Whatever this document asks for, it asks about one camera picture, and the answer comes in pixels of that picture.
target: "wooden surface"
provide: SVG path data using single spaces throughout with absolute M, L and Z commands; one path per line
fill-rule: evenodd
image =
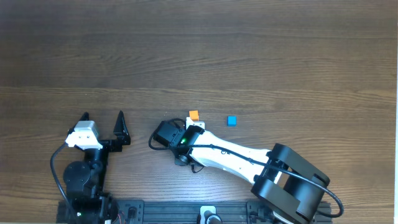
M 104 138 L 126 116 L 132 145 L 106 176 L 115 197 L 254 198 L 238 177 L 192 174 L 147 147 L 161 120 L 199 110 L 223 139 L 286 144 L 326 173 L 346 207 L 335 223 L 392 223 L 396 11 L 393 0 L 1 0 L 0 221 L 55 221 L 50 156 L 84 111 Z M 64 150 L 58 175 L 82 155 Z

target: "wooden table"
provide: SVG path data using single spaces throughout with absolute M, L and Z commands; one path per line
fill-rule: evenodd
M 390 224 L 396 24 L 393 0 L 0 1 L 0 221 L 55 221 L 50 156 L 84 111 L 103 138 L 126 115 L 115 197 L 254 198 L 236 176 L 148 148 L 160 121 L 199 110 L 223 139 L 286 144 L 326 173 L 346 208 L 335 223 Z M 82 155 L 64 150 L 58 175 Z

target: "blue block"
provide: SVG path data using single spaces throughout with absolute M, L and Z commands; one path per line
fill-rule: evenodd
M 230 126 L 230 127 L 235 127 L 236 126 L 236 116 L 228 116 L 226 125 Z

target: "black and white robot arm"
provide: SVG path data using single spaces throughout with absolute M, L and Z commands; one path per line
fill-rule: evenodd
M 186 128 L 179 126 L 179 121 Z M 281 144 L 273 150 L 239 146 L 204 130 L 204 124 L 194 125 L 189 118 L 187 121 L 162 121 L 149 138 L 149 147 L 170 149 L 176 165 L 216 167 L 250 182 L 251 192 L 281 223 L 310 223 L 324 193 L 336 200 L 340 211 L 332 215 L 318 213 L 331 218 L 343 214 L 341 201 L 327 189 L 329 178 L 291 148 Z M 154 147 L 152 139 L 165 147 Z M 290 175 L 283 188 L 277 185 L 282 173 Z

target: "orange cube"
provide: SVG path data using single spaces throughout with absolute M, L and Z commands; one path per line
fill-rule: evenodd
M 198 111 L 189 111 L 189 117 L 192 121 L 199 121 L 199 113 Z

